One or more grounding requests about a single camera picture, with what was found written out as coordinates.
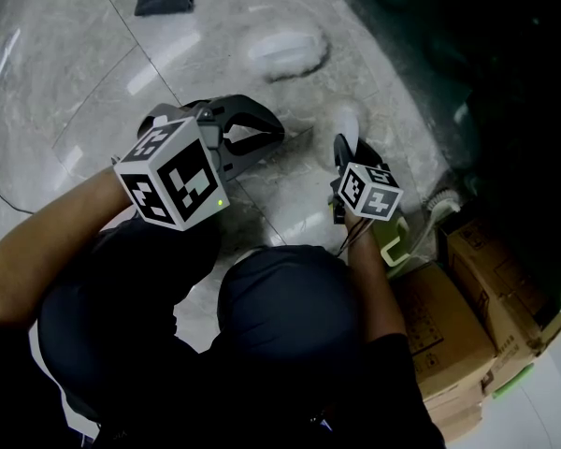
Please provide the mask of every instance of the black t-shirt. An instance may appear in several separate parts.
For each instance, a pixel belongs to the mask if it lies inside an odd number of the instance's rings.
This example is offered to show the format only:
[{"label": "black t-shirt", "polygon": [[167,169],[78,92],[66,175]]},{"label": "black t-shirt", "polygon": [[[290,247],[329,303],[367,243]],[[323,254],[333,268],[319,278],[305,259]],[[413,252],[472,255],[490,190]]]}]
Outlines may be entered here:
[{"label": "black t-shirt", "polygon": [[[305,418],[295,386],[282,371],[258,377],[221,355],[203,363],[179,389],[140,407],[133,421],[105,421],[95,447],[181,447],[239,441],[443,448],[444,440],[422,402],[407,339],[379,338],[364,347],[364,367],[335,403]],[[300,381],[291,384],[319,384]],[[321,392],[328,387],[320,387]],[[75,447],[58,386],[31,356],[24,331],[0,328],[0,447]]]}]

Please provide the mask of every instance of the sleeve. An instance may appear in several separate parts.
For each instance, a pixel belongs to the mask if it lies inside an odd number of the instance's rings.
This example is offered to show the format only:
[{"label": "sleeve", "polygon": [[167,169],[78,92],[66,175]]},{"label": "sleeve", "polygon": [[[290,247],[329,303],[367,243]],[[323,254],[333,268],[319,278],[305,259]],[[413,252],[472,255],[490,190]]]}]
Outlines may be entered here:
[{"label": "sleeve", "polygon": [[406,336],[391,334],[365,346],[363,377],[337,406],[335,427],[344,439],[382,447],[445,447],[424,406]]},{"label": "sleeve", "polygon": [[0,327],[0,447],[70,447],[60,389],[31,356],[26,331]]}]

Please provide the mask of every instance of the cardboard box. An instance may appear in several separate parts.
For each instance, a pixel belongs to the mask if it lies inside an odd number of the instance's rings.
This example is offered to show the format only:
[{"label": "cardboard box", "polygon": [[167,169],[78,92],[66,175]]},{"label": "cardboard box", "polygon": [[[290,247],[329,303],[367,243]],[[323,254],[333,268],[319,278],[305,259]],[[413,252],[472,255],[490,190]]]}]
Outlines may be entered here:
[{"label": "cardboard box", "polygon": [[450,275],[497,348],[495,364],[482,382],[485,394],[493,393],[548,347],[561,330],[561,312],[539,326],[536,316],[544,319],[548,298],[484,219],[447,222],[439,239]]},{"label": "cardboard box", "polygon": [[482,388],[479,384],[459,396],[444,401],[428,413],[446,442],[468,434],[482,420]]},{"label": "cardboard box", "polygon": [[437,406],[478,385],[493,365],[495,347],[447,275],[429,264],[393,288],[426,404]]}]

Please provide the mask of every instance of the white object on floor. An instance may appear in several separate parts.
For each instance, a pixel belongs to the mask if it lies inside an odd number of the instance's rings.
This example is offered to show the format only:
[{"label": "white object on floor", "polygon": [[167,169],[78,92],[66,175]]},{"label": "white object on floor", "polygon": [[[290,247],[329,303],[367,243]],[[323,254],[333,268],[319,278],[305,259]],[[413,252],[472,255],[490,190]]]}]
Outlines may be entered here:
[{"label": "white object on floor", "polygon": [[324,32],[313,22],[256,27],[241,49],[246,67],[267,80],[303,75],[319,66],[327,52]]},{"label": "white object on floor", "polygon": [[348,96],[329,98],[320,108],[313,127],[313,150],[320,166],[336,174],[335,137],[343,135],[353,154],[357,139],[366,138],[367,110]]}]

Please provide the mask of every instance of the black cable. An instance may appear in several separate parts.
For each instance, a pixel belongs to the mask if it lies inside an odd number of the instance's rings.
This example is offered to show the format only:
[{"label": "black cable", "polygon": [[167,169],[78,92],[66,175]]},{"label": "black cable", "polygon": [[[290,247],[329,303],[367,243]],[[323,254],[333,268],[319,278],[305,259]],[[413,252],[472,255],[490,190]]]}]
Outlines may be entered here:
[{"label": "black cable", "polygon": [[19,213],[34,214],[32,211],[22,210],[21,208],[17,208],[12,203],[10,203],[10,201],[8,201],[6,198],[4,198],[2,196],[2,193],[0,193],[0,199],[2,199],[2,201],[4,201],[7,205],[9,205],[12,209],[14,209],[15,211],[18,211]]},{"label": "black cable", "polygon": [[347,232],[347,236],[345,237],[345,239],[344,239],[343,242],[341,243],[340,247],[338,248],[337,257],[339,257],[341,253],[343,253],[343,250],[344,250],[343,247],[345,246],[345,244],[347,244],[347,241],[349,240],[349,236],[351,236],[351,235],[353,234],[353,232],[356,231],[357,228],[358,228],[365,220],[366,220],[366,218],[360,218],[360,220],[359,220],[356,224],[354,224],[354,225],[352,226],[352,229],[350,229],[350,230]]},{"label": "black cable", "polygon": [[368,231],[368,229],[372,226],[372,224],[374,223],[374,220],[370,220],[369,218],[362,218],[362,220],[360,221],[366,221],[366,224],[362,224],[360,225],[360,227],[357,228],[357,231],[355,232],[355,235],[353,235],[351,238],[349,238],[349,241],[347,241],[347,244],[344,244],[344,247],[342,247],[337,254],[337,257],[341,256],[341,254],[347,249],[349,248],[352,244],[354,244],[358,239],[360,239],[362,236],[364,236],[364,233],[366,233]]}]

